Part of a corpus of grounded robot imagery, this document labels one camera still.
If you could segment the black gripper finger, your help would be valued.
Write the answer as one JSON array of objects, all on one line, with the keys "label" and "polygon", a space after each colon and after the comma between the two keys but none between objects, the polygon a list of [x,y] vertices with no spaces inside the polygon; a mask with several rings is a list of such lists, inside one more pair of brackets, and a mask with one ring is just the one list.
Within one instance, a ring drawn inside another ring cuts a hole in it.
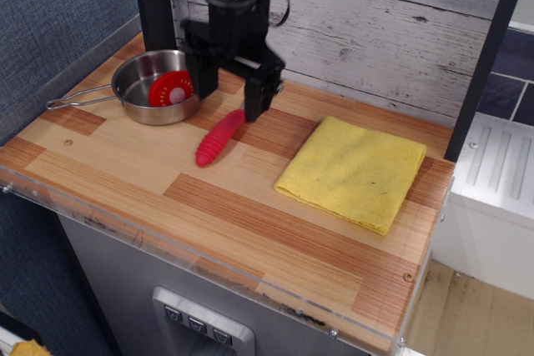
[{"label": "black gripper finger", "polygon": [[219,65],[211,55],[194,53],[191,49],[184,52],[194,91],[203,100],[219,86]]},{"label": "black gripper finger", "polygon": [[270,108],[273,98],[281,91],[283,68],[259,68],[246,79],[244,87],[244,113],[247,123],[255,122]]}]

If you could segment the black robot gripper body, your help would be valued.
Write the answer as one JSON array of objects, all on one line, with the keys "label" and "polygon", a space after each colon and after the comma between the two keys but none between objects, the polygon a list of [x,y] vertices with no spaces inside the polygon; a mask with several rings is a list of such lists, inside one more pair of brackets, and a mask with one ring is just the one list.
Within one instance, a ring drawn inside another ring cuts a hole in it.
[{"label": "black robot gripper body", "polygon": [[214,57],[220,68],[247,79],[259,68],[285,68],[266,43],[270,0],[210,0],[209,19],[185,19],[183,49]]}]

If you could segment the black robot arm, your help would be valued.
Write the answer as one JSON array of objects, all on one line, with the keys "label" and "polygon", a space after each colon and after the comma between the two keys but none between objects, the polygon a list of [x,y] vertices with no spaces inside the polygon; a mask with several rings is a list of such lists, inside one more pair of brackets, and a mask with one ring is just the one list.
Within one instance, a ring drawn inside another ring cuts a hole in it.
[{"label": "black robot arm", "polygon": [[221,68],[245,80],[245,120],[270,108],[282,84],[285,62],[266,42],[270,0],[205,0],[209,19],[181,22],[183,50],[195,92],[207,98],[219,86]]}]

